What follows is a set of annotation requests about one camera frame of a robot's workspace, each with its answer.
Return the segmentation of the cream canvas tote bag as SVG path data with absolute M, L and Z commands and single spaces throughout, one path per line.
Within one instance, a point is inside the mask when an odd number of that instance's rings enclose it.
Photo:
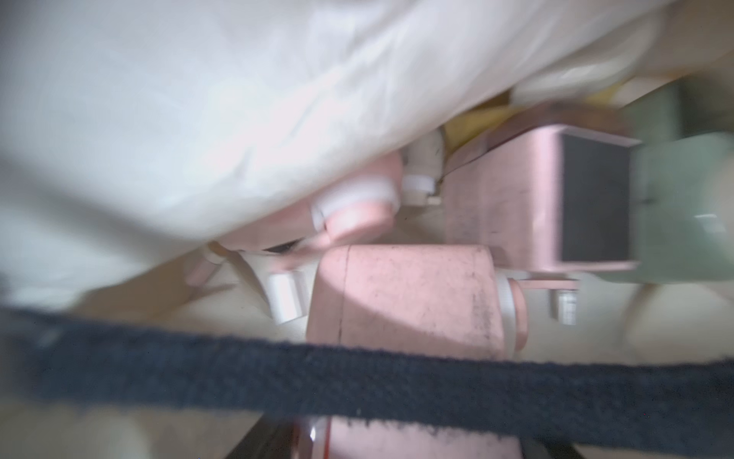
M 283 210 L 661 1 L 5 1 L 1 342 L 45 402 L 251 409 L 723 456 L 733 363 L 555 365 L 66 309 Z

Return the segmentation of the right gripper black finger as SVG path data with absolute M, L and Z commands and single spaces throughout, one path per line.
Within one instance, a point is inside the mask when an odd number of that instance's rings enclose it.
M 226 458 L 328 458 L 329 442 L 329 418 L 285 421 L 263 416 Z

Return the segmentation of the pink pencil sharpener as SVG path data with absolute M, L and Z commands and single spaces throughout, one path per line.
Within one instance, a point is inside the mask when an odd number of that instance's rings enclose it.
M 340 247 L 321 258 L 313 287 L 291 271 L 265 288 L 277 322 L 307 317 L 312 344 L 502 361 L 529 336 L 522 288 L 485 246 Z
M 453 153 L 445 166 L 445 241 L 488 248 L 496 266 L 550 292 L 552 315 L 576 321 L 577 273 L 635 267 L 632 163 L 619 112 L 540 103 Z

